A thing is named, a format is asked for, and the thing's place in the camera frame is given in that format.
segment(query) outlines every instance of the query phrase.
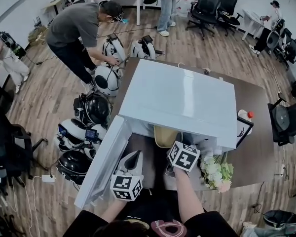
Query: wooden floor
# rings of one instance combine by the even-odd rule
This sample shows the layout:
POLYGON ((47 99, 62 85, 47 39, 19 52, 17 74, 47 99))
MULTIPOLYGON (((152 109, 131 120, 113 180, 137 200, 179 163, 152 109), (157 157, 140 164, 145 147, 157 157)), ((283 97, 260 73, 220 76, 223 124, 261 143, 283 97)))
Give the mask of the wooden floor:
MULTIPOLYGON (((159 60, 169 62, 183 62, 186 65, 199 68, 210 68, 212 71, 223 73, 238 79, 248 81, 263 87, 267 92, 270 102, 277 100, 279 91, 275 77, 278 81, 280 91, 289 97, 290 84, 287 80, 285 67, 280 64, 274 55, 266 52, 256 57, 248 48, 248 44, 254 44, 255 40, 247 37, 241 40, 242 33, 236 32, 225 37, 224 30, 217 27, 215 37, 205 33, 205 40, 197 29, 185 31, 186 19, 176 18, 177 26, 170 29, 170 36, 165 38, 151 28, 157 24, 159 11, 145 10, 141 12, 141 25, 136 26, 136 11, 128 10, 127 17, 130 21, 127 24, 101 24, 99 36, 138 29, 118 35, 125 50, 130 49, 133 40, 142 36, 150 35, 153 38, 155 49, 165 52, 159 60)), ((98 48, 102 47, 105 38, 98 39, 98 48)), ((53 57, 47 45, 40 45, 30 49, 28 55, 36 62, 53 57)), ((49 140, 48 145, 42 144, 38 150, 38 160, 45 166, 50 166, 58 158, 58 152, 53 145, 53 137, 59 122, 73 118, 73 102, 84 88, 80 80, 70 72, 68 68, 57 58, 45 61, 40 66, 34 66, 25 58, 24 62, 31 68, 29 80, 22 86, 21 92, 15 97, 8 117, 11 122, 21 124, 27 131, 32 132, 33 142, 44 137, 49 140)), ((280 171, 280 165, 284 163, 288 170, 289 182, 283 177, 274 176, 271 182, 267 182, 261 189, 259 203, 262 204, 261 212, 270 209, 282 209, 296 212, 296 198, 289 199, 289 194, 296 192, 296 142, 293 145, 278 147, 275 145, 275 158, 277 162, 276 171, 280 171)), ((35 179, 34 187, 36 193, 36 211, 34 209, 34 191, 31 180, 23 177, 29 195, 30 208, 24 188, 14 181, 17 197, 18 211, 13 212, 12 208, 4 208, 4 212, 15 215, 16 225, 29 235, 31 215, 33 226, 31 232, 34 237, 37 233, 37 212, 40 236, 60 237, 80 212, 74 206, 74 199, 77 191, 69 181, 57 172, 56 183, 43 183, 39 178, 35 179)), ((35 174, 40 176, 44 172, 35 169, 35 174)), ((261 184, 250 185, 241 188, 231 189, 224 194, 216 191, 199 192, 198 195, 207 210, 217 210, 238 232, 241 232, 244 221, 252 221, 262 225, 260 214, 254 214, 251 206, 256 203, 261 184)), ((9 204, 13 202, 13 190, 8 188, 9 204)), ((99 213, 107 206, 106 202, 99 202, 96 207, 90 205, 86 209, 99 213)))

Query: hand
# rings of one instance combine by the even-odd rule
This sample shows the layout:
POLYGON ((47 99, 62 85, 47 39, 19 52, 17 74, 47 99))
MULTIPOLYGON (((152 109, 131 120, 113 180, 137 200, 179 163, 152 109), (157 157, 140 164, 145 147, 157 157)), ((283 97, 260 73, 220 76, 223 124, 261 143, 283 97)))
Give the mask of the hand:
POLYGON ((112 66, 118 66, 119 65, 119 60, 117 60, 114 57, 107 57, 106 62, 109 63, 112 66))

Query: cabinet door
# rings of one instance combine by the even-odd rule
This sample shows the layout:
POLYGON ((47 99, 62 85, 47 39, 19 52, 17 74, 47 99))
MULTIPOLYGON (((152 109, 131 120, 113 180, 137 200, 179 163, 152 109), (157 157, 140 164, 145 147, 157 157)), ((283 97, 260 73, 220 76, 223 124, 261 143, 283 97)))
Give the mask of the cabinet door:
POLYGON ((74 202, 77 207, 82 209, 103 194, 131 134, 127 121, 115 116, 80 187, 74 202))

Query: man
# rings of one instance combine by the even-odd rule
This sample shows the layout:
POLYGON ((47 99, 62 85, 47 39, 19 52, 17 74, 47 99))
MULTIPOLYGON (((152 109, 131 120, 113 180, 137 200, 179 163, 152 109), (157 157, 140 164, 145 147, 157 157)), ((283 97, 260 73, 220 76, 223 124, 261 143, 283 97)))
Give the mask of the man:
POLYGON ((30 75, 30 69, 8 48, 0 38, 0 61, 5 70, 10 74, 19 93, 22 82, 26 82, 30 75))
POLYGON ((261 20, 264 24, 264 29, 257 44, 254 47, 252 45, 249 45, 250 50, 255 54, 260 54, 260 52, 266 48, 267 37, 275 28, 278 21, 282 19, 279 2, 274 0, 273 2, 271 2, 271 5, 272 9, 268 13, 268 15, 261 17, 261 20))
POLYGON ((94 73, 96 66, 90 56, 113 66, 122 62, 107 57, 96 49, 99 22, 120 18, 122 13, 122 7, 113 1, 102 5, 73 4, 61 11, 48 29, 46 41, 50 49, 76 76, 89 84, 91 89, 94 88, 94 81, 90 74, 94 73))

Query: jeans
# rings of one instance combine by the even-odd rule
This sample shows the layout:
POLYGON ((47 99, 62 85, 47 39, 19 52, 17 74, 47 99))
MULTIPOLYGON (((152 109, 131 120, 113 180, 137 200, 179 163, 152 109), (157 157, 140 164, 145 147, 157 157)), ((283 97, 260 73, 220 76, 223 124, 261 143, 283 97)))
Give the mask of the jeans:
POLYGON ((159 17, 157 31, 162 32, 167 30, 172 24, 172 14, 176 10, 176 0, 161 0, 161 14, 159 17))
POLYGON ((91 82, 92 76, 85 68, 93 70, 96 66, 92 62, 88 51, 78 39, 75 42, 69 43, 63 47, 49 45, 49 48, 84 83, 88 84, 91 82))

